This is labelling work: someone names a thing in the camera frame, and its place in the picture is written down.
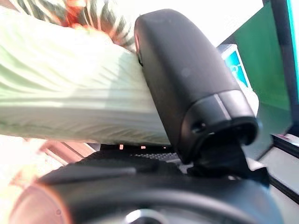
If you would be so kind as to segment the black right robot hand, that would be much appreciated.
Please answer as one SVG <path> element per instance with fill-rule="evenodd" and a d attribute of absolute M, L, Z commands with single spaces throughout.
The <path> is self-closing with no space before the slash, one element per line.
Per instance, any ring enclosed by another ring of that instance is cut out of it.
<path fill-rule="evenodd" d="M 250 169 L 242 146 L 259 123 L 217 49 L 172 9 L 141 15 L 142 71 L 183 164 L 107 147 L 24 190 L 12 224 L 281 224 L 266 167 Z"/>

